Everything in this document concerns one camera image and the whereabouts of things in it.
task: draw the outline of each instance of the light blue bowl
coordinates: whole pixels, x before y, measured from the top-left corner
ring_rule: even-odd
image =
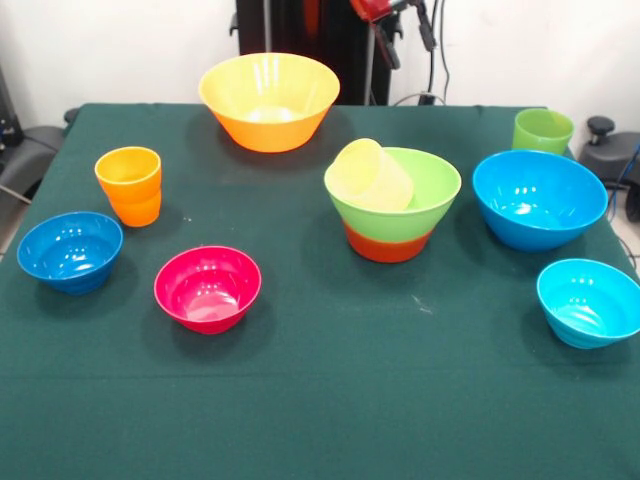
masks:
[[[580,236],[607,209],[602,182],[574,160],[510,150],[484,159],[473,190],[489,228],[526,252],[557,248]]]
[[[71,212],[31,229],[18,246],[18,263],[56,290],[82,295],[100,287],[120,253],[122,228],[110,217]]]
[[[604,263],[552,263],[538,276],[538,298],[551,329],[572,347],[604,347],[640,331],[640,287]]]

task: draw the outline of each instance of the yellow cup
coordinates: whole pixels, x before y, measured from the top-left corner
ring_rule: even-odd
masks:
[[[375,140],[354,140],[327,169],[327,185],[343,201],[378,212],[400,212],[413,198],[413,181]]]
[[[124,147],[96,162],[96,177],[118,218],[129,227],[145,227],[160,215],[162,163],[144,147]]]

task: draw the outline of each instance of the green tablecloth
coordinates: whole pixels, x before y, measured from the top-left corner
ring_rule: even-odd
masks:
[[[549,262],[631,272],[600,221],[545,254],[503,247],[471,173],[509,148],[516,109],[331,110],[282,155],[236,146],[202,106],[89,105],[18,233],[60,212],[112,214],[96,159],[144,145],[164,204],[127,229],[108,283],[74,298],[0,264],[0,478],[640,477],[640,343],[561,344],[537,304]],[[425,251],[378,265],[348,247],[322,175],[349,141],[431,151],[463,187]],[[153,279],[202,244],[247,251],[263,290],[228,333],[155,304]]]

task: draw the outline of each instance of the bowl rim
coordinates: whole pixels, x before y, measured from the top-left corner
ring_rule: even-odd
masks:
[[[68,277],[64,277],[64,278],[50,278],[50,277],[45,277],[43,275],[38,275],[30,267],[27,267],[26,265],[23,265],[23,263],[20,261],[20,252],[22,251],[23,246],[24,246],[24,242],[27,240],[27,238],[29,236],[33,235],[36,230],[38,230],[39,228],[42,228],[44,225],[46,225],[48,223],[51,223],[51,222],[53,222],[55,220],[59,220],[60,218],[71,217],[73,215],[89,215],[89,216],[93,216],[93,217],[102,217],[102,218],[106,219],[108,222],[110,222],[111,224],[115,225],[116,230],[119,233],[119,238],[118,238],[118,245],[114,249],[112,255],[107,260],[105,260],[105,262],[102,265],[100,265],[99,267],[96,267],[96,268],[91,269],[91,270],[86,270],[86,271],[83,271],[83,272],[80,272],[80,273],[76,273],[76,274],[73,274],[73,275],[69,275]],[[20,268],[24,272],[26,272],[29,275],[31,275],[33,278],[36,278],[36,279],[44,281],[44,282],[65,282],[67,280],[76,280],[76,279],[81,278],[81,277],[92,275],[92,274],[96,273],[97,271],[99,271],[100,269],[104,268],[106,265],[110,264],[111,262],[113,262],[113,260],[115,260],[115,258],[120,253],[120,250],[122,250],[122,245],[123,244],[124,244],[124,232],[123,232],[122,227],[120,226],[120,224],[118,222],[116,222],[113,218],[111,218],[110,216],[105,215],[103,213],[92,212],[92,211],[89,211],[89,210],[78,210],[78,211],[74,211],[74,212],[66,212],[66,213],[61,213],[59,215],[54,215],[53,217],[49,217],[49,218],[43,220],[42,222],[38,223],[37,225],[35,225],[31,229],[29,229],[29,231],[27,231],[27,233],[24,234],[24,236],[22,237],[22,240],[20,240],[20,243],[18,244],[18,248],[16,249],[16,258],[18,260],[18,265],[20,265]]]
[[[558,161],[563,161],[567,164],[572,165],[571,168],[577,168],[578,170],[581,170],[585,175],[591,177],[592,180],[596,181],[596,185],[598,185],[598,189],[600,191],[601,197],[603,199],[602,202],[602,207],[601,207],[601,211],[594,216],[594,218],[592,220],[583,222],[581,224],[576,224],[570,227],[566,227],[566,226],[560,226],[560,227],[543,227],[540,225],[531,225],[530,223],[525,223],[525,222],[521,222],[518,221],[516,219],[513,219],[511,217],[507,217],[504,214],[502,214],[501,212],[499,212],[498,210],[494,209],[490,203],[487,201],[486,198],[484,198],[483,195],[481,195],[480,193],[478,193],[478,187],[477,187],[477,178],[478,178],[478,172],[480,171],[480,168],[483,165],[486,165],[486,162],[489,161],[493,161],[496,158],[500,158],[503,156],[510,156],[510,155],[516,155],[516,154],[527,154],[527,155],[535,155],[535,156],[544,156],[544,157],[553,157]],[[585,167],[584,165],[581,165],[577,160],[573,160],[571,158],[567,158],[563,155],[557,155],[555,153],[551,153],[551,152],[543,152],[540,150],[527,150],[527,149],[515,149],[515,150],[505,150],[503,152],[497,152],[494,153],[492,155],[489,155],[488,157],[484,158],[480,163],[478,163],[475,168],[473,169],[473,175],[471,178],[471,183],[473,185],[473,193],[475,194],[476,198],[482,203],[482,205],[484,205],[486,208],[488,208],[489,210],[491,210],[493,213],[495,213],[496,215],[500,216],[500,218],[514,223],[516,225],[520,225],[523,227],[527,227],[527,228],[532,228],[534,230],[539,230],[539,231],[545,231],[545,232],[569,232],[569,231],[573,231],[573,230],[579,230],[581,228],[585,228],[585,227],[589,227],[590,225],[593,225],[594,223],[596,223],[598,220],[600,220],[602,218],[602,216],[605,214],[605,212],[607,211],[607,207],[608,207],[608,203],[609,203],[609,197],[607,195],[607,189],[604,187],[604,185],[602,184],[602,182],[600,181],[600,179],[591,171],[589,170],[587,167]]]
[[[137,178],[135,180],[128,180],[126,182],[110,180],[110,179],[104,177],[103,175],[100,175],[100,173],[98,173],[98,166],[100,165],[100,163],[102,163],[102,161],[107,156],[113,155],[114,153],[123,152],[123,151],[126,151],[126,150],[142,150],[142,151],[145,151],[147,153],[151,153],[156,159],[156,166],[153,169],[153,171],[151,173],[148,173],[147,175],[145,175],[142,178]],[[133,184],[136,184],[136,183],[141,183],[141,182],[144,182],[146,180],[149,180],[150,178],[153,178],[153,176],[156,175],[161,168],[162,168],[162,158],[160,157],[160,154],[158,154],[158,152],[156,152],[155,150],[152,150],[151,148],[148,148],[148,147],[141,147],[141,146],[138,146],[138,145],[129,145],[127,147],[114,148],[112,150],[109,150],[108,152],[105,152],[96,161],[95,165],[93,166],[93,172],[95,173],[95,175],[98,178],[98,180],[100,180],[101,182],[104,182],[104,183],[106,183],[108,185],[133,185]]]
[[[335,95],[333,95],[333,99],[331,100],[331,102],[329,102],[329,104],[326,107],[319,108],[317,110],[313,110],[312,113],[306,114],[303,118],[298,118],[298,119],[294,119],[294,120],[286,120],[284,122],[268,123],[268,124],[266,124],[266,123],[263,124],[261,122],[250,122],[248,120],[245,120],[245,119],[242,119],[242,118],[238,118],[235,115],[230,115],[228,112],[220,111],[218,109],[213,109],[206,102],[205,96],[203,94],[204,82],[209,77],[209,75],[211,75],[216,69],[221,68],[222,66],[227,65],[229,63],[237,62],[237,61],[239,61],[238,59],[243,58],[243,57],[273,57],[273,56],[302,58],[302,59],[308,60],[309,62],[318,64],[321,67],[323,67],[326,70],[328,70],[331,73],[331,77],[332,77],[334,85],[337,85],[337,88],[336,88],[336,91],[335,91]],[[211,67],[206,72],[204,72],[202,74],[202,76],[200,77],[200,81],[198,82],[198,96],[200,97],[200,101],[207,108],[209,108],[210,110],[215,112],[217,115],[222,115],[223,117],[230,118],[230,119],[235,120],[237,122],[248,123],[248,124],[251,124],[251,125],[287,125],[287,124],[296,123],[296,122],[299,122],[301,120],[305,120],[305,119],[308,119],[308,118],[315,117],[316,115],[319,115],[320,113],[324,112],[325,110],[328,110],[331,107],[331,105],[333,105],[335,103],[336,98],[338,98],[338,95],[340,95],[340,89],[341,89],[341,85],[340,85],[340,79],[338,78],[338,75],[336,75],[336,72],[334,72],[327,65],[325,65],[324,63],[319,62],[318,60],[315,60],[313,58],[305,57],[304,55],[296,55],[294,53],[286,53],[286,52],[248,53],[246,55],[238,55],[236,57],[228,58],[226,60],[223,60],[222,62],[219,62],[219,63],[215,64],[213,67]]]
[[[587,263],[587,264],[589,264],[590,263],[590,264],[593,264],[593,265],[598,265],[601,268],[604,268],[606,270],[610,270],[610,271],[614,272],[616,275],[620,276],[620,278],[623,279],[623,281],[631,283],[636,288],[636,290],[638,290],[638,293],[640,294],[640,285],[638,285],[638,282],[633,280],[629,275],[624,273],[622,270],[619,270],[619,269],[617,269],[615,267],[612,267],[609,264],[606,264],[604,262],[598,262],[597,260],[591,260],[591,259],[588,259],[588,258],[577,258],[577,257],[576,258],[565,258],[563,260],[558,260],[556,262],[552,262],[549,265],[547,265],[538,274],[538,280],[536,281],[536,293],[538,295],[538,300],[542,304],[542,307],[547,312],[549,312],[551,315],[553,315],[553,318],[555,320],[557,320],[559,323],[561,323],[562,325],[566,326],[567,328],[573,330],[574,332],[580,332],[581,334],[586,335],[588,337],[599,338],[599,339],[602,339],[602,340],[623,340],[625,338],[632,337],[636,333],[640,332],[640,322],[638,322],[638,326],[634,330],[632,330],[632,331],[630,331],[628,333],[625,333],[623,335],[602,335],[602,334],[599,334],[599,333],[585,332],[584,330],[576,328],[573,325],[568,324],[563,319],[561,319],[558,316],[556,316],[553,313],[553,310],[547,304],[545,298],[540,293],[540,285],[541,285],[541,283],[543,281],[544,275],[546,275],[550,269],[555,268],[558,265],[561,265],[563,263],[573,263],[573,264],[578,264],[578,263]]]
[[[189,253],[192,253],[194,251],[198,251],[198,250],[225,250],[225,251],[231,251],[234,253],[239,254],[240,256],[246,258],[247,260],[249,260],[249,263],[251,265],[253,265],[253,267],[255,268],[255,271],[258,273],[258,286],[256,288],[256,291],[254,292],[253,296],[251,297],[251,299],[247,302],[247,304],[240,309],[238,312],[232,314],[232,315],[228,315],[224,318],[219,318],[217,320],[209,320],[206,322],[194,322],[193,320],[189,320],[188,318],[182,316],[182,315],[178,315],[177,313],[169,310],[164,302],[160,301],[160,298],[158,298],[158,281],[160,279],[160,275],[162,274],[162,272],[173,262],[175,262],[178,258],[183,257]],[[167,260],[162,267],[160,267],[160,269],[158,270],[158,273],[156,274],[156,278],[153,281],[153,296],[156,299],[156,303],[158,304],[158,306],[160,306],[160,308],[162,310],[164,310],[164,312],[169,315],[171,318],[178,320],[179,322],[182,323],[190,323],[190,324],[196,324],[196,325],[203,325],[203,324],[209,324],[209,323],[216,323],[216,322],[224,322],[226,320],[228,320],[230,317],[234,316],[234,315],[238,315],[238,314],[242,314],[244,312],[246,312],[249,308],[251,308],[251,305],[253,305],[253,302],[256,301],[256,298],[258,298],[258,295],[260,294],[260,290],[262,289],[262,271],[260,270],[260,266],[258,265],[258,263],[251,258],[251,256],[246,253],[243,252],[242,250],[239,250],[237,248],[233,248],[233,247],[227,247],[226,245],[201,245],[199,247],[193,247],[193,248],[189,248],[187,250],[183,250],[182,252],[174,255],[173,257],[171,257],[169,260]]]
[[[421,154],[426,154],[426,155],[429,155],[429,156],[433,157],[434,160],[436,160],[437,162],[443,164],[445,167],[447,167],[451,172],[453,172],[455,174],[456,180],[457,180],[457,186],[455,188],[455,191],[453,191],[450,195],[448,195],[446,197],[445,200],[441,201],[440,203],[437,203],[435,205],[430,205],[430,206],[424,207],[424,208],[411,208],[411,209],[401,210],[399,212],[380,212],[378,210],[371,210],[369,208],[364,208],[364,207],[360,207],[358,205],[354,205],[351,202],[348,202],[346,200],[343,200],[343,199],[335,196],[331,192],[331,189],[329,188],[329,185],[327,184],[327,174],[328,174],[329,168],[331,168],[331,165],[333,165],[333,162],[332,162],[331,165],[329,165],[327,167],[327,169],[325,170],[324,176],[323,176],[324,188],[327,190],[327,192],[329,193],[331,198],[334,198],[338,202],[343,203],[343,204],[345,204],[345,205],[347,205],[347,206],[349,206],[349,207],[351,207],[351,208],[353,208],[355,210],[358,210],[360,212],[365,212],[365,213],[384,216],[384,217],[404,217],[404,216],[415,215],[416,213],[429,212],[431,210],[435,210],[437,208],[440,208],[443,205],[446,205],[447,203],[453,201],[456,198],[456,196],[458,195],[458,193],[460,193],[460,189],[462,188],[462,176],[460,175],[460,172],[458,171],[458,169],[451,162],[448,162],[444,158],[436,155],[435,153],[426,152],[424,150],[418,150],[417,148],[382,147],[382,149],[383,150],[404,150],[404,151],[411,151],[411,152],[419,152]]]

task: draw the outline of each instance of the pink bowl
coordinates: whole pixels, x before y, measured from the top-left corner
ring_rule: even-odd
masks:
[[[205,246],[182,252],[158,272],[156,301],[176,321],[198,333],[222,333],[249,310],[260,291],[258,265],[246,253]]]

